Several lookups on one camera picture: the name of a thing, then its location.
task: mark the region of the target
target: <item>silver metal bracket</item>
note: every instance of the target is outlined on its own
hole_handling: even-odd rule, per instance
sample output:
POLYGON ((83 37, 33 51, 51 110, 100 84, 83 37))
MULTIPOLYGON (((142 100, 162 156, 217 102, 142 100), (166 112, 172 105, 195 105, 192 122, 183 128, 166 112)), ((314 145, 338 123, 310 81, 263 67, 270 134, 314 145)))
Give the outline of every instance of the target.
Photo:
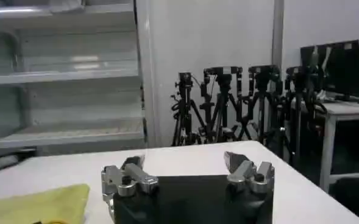
POLYGON ((153 193, 154 189, 159 185, 157 177, 149 175, 133 163, 126 164, 124 172, 137 182, 144 193, 153 193))
POLYGON ((107 166, 101 172, 102 194, 121 197, 133 196, 136 192, 136 182, 127 178, 116 166, 107 166))
POLYGON ((274 188, 274 167, 269 162, 262 162, 258 171, 250 177, 250 189, 258 194, 265 194, 274 188))
POLYGON ((227 176, 228 183, 235 186, 237 192, 243 191, 246 188, 248 179, 254 176, 256 169, 253 162, 245 160, 234 173, 227 176))

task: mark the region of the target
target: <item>white shelf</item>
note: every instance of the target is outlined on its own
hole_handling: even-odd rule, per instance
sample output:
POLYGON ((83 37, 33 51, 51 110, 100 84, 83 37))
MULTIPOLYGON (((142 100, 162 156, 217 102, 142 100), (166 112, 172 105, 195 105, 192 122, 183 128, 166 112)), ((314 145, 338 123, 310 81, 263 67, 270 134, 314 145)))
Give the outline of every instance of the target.
POLYGON ((72 72, 20 72, 7 75, 0 75, 0 85, 18 84, 18 83, 35 83, 35 82, 56 82, 67 80, 86 80, 86 79, 105 79, 118 77, 137 77, 138 69, 118 68, 103 70, 83 70, 72 72))
POLYGON ((52 13, 49 7, 29 6, 29 7, 0 7, 0 19, 20 19, 35 17, 49 17, 62 15, 87 15, 101 13, 121 13, 132 12, 133 4, 110 4, 110 5, 88 5, 82 11, 69 13, 52 13))
POLYGON ((0 149, 143 139, 141 118, 31 126, 0 138, 0 149))
POLYGON ((49 6, 0 7, 0 31, 18 29, 107 27, 135 24, 133 2, 88 5, 75 12, 52 13, 49 6))

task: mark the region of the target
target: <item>black base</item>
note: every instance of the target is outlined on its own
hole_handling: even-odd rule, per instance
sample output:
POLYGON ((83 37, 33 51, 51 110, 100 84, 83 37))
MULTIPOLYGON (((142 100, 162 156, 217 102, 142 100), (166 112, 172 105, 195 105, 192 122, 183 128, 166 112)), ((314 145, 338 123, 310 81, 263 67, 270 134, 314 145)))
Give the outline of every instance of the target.
POLYGON ((158 179, 153 195, 114 197, 116 224, 272 223, 272 192, 233 194, 226 175, 158 179))

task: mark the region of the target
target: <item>white cabinet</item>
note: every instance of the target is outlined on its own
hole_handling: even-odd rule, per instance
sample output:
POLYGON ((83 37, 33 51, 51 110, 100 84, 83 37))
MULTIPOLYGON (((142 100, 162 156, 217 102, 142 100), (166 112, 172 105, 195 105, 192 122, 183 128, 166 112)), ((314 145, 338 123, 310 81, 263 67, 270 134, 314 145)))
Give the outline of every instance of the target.
POLYGON ((133 1, 24 2, 0 7, 0 149, 144 146, 133 1))

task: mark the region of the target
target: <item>yellow cloth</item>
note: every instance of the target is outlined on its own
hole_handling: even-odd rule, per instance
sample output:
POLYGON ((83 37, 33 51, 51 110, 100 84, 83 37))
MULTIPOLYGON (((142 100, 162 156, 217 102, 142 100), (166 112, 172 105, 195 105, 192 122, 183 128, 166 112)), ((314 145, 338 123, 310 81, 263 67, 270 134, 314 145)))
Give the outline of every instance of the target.
POLYGON ((77 184, 0 200, 0 224, 81 224, 89 190, 77 184))

